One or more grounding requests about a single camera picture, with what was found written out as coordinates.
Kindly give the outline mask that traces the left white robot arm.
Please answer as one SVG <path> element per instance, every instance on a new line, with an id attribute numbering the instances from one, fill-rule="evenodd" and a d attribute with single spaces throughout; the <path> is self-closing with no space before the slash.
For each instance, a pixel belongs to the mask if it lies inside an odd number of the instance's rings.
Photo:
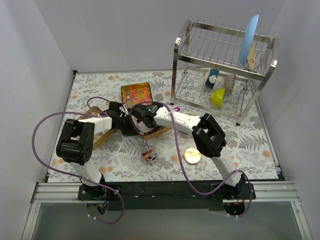
<path id="1" fill-rule="evenodd" d="M 133 129 L 128 109 L 119 102 L 111 101 L 105 111 L 91 109 L 84 117 L 67 119 L 57 143 L 56 155 L 75 169 L 84 192 L 95 200 L 101 200 L 108 190 L 103 185 L 103 175 L 91 160 L 94 138 L 113 130 L 128 134 Z"/>

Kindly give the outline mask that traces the magenta plastic scoop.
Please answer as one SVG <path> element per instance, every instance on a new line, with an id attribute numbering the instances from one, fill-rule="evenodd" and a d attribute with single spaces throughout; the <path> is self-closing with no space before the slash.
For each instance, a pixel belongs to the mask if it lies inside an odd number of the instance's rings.
<path id="1" fill-rule="evenodd" d="M 173 110 L 176 111 L 176 112 L 179 112 L 181 109 L 180 109 L 179 106 L 176 106 Z"/>

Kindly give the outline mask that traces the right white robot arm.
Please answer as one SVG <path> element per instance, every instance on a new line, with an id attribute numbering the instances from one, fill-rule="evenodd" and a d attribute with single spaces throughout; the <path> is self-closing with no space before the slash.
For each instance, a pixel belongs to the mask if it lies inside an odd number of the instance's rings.
<path id="1" fill-rule="evenodd" d="M 230 198 L 237 199 L 243 195 L 246 184 L 245 174 L 237 169 L 228 153 L 226 134 L 212 115 L 206 113 L 203 116 L 193 116 L 179 112 L 179 107 L 170 109 L 162 102 L 151 101 L 150 103 L 150 105 L 135 104 L 128 111 L 129 116 L 137 118 L 150 129 L 158 126 L 173 128 L 177 150 L 179 150 L 178 131 L 191 135 L 197 150 L 212 160 L 223 177 L 222 182 L 213 190 L 209 192 L 198 191 L 188 179 L 179 153 L 178 158 L 182 173 L 195 193 L 209 196 L 225 185 L 227 195 Z"/>

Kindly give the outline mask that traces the gold tin with jelly candies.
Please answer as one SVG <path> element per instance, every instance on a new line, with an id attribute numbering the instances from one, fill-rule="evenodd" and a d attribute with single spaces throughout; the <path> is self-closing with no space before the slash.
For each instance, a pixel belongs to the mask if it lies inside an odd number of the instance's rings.
<path id="1" fill-rule="evenodd" d="M 141 102 L 153 101 L 152 91 L 148 82 L 123 85 L 120 88 L 122 104 L 127 108 Z"/>

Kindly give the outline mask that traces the clear glass jar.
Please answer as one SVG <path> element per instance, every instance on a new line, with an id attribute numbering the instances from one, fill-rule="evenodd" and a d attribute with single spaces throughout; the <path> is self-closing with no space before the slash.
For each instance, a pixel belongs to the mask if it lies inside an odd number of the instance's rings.
<path id="1" fill-rule="evenodd" d="M 159 153 L 156 147 L 147 145 L 141 150 L 141 161 L 148 165 L 155 165 L 158 159 Z"/>

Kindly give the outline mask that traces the gold tin with lollipops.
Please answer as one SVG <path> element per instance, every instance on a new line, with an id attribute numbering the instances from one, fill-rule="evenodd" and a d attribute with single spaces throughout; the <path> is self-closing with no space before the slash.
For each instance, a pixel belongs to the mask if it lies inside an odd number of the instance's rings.
<path id="1" fill-rule="evenodd" d="M 160 136 L 161 134 L 164 134 L 164 133 L 166 133 L 166 132 L 168 132 L 170 130 L 172 130 L 171 127 L 158 126 L 158 127 L 154 128 L 154 129 L 144 133 L 142 135 L 142 138 L 147 141 L 147 140 L 156 138 L 156 137 Z"/>

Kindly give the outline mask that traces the gold tin with pale candies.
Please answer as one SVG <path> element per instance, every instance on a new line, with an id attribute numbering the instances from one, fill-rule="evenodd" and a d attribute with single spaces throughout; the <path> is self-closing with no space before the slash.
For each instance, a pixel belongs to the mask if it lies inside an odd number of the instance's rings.
<path id="1" fill-rule="evenodd" d="M 94 110 L 88 110 L 85 112 L 85 114 L 88 115 L 97 115 L 97 111 L 101 111 L 100 108 L 98 108 L 97 106 L 93 106 L 92 107 Z M 113 135 L 117 130 L 116 129 L 111 129 L 111 130 L 104 130 L 102 132 L 99 132 L 97 134 L 94 135 L 93 137 L 93 150 L 98 149 L 111 135 Z"/>

